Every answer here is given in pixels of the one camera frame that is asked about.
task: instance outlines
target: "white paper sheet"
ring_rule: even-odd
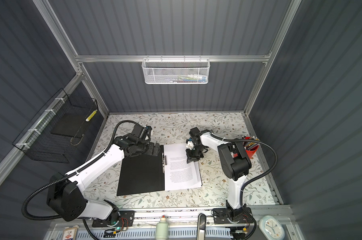
[[[185,150],[185,143],[164,145],[166,191],[202,186],[198,162],[187,164]]]

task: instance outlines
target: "black wire basket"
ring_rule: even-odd
[[[97,101],[93,98],[65,95],[49,110],[33,129],[25,128],[13,145],[35,161],[69,163],[78,156],[86,131],[97,113]]]

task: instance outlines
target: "clock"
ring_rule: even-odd
[[[259,228],[268,240],[282,240],[285,237],[284,228],[277,219],[270,215],[260,219]]]

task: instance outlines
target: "wire basket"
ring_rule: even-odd
[[[78,151],[83,151],[81,143],[88,127],[98,124],[91,118],[87,121],[95,110],[95,99],[65,95],[52,109],[45,110],[47,113],[35,128],[27,130],[27,138],[20,141],[19,136],[13,145],[32,160],[69,163],[79,155]]]
[[[147,84],[207,84],[209,59],[202,61],[142,61]]]

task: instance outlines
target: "table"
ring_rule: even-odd
[[[114,127],[122,120],[133,120],[142,126],[151,126],[151,141],[160,145],[185,142],[193,127],[198,127],[200,131],[211,129],[218,136],[226,138],[249,135],[241,113],[112,114],[107,119],[94,155],[106,148]],[[133,124],[123,123],[116,136],[125,135],[132,129]],[[263,172],[257,154],[251,158],[251,162],[249,179]],[[121,162],[118,162],[95,179],[84,195],[92,199],[107,199],[122,209],[224,206],[228,194],[228,178],[222,172],[218,153],[210,149],[199,161],[199,168],[203,182],[201,188],[116,196],[121,170]],[[246,187],[244,202],[247,205],[275,204],[265,177]]]

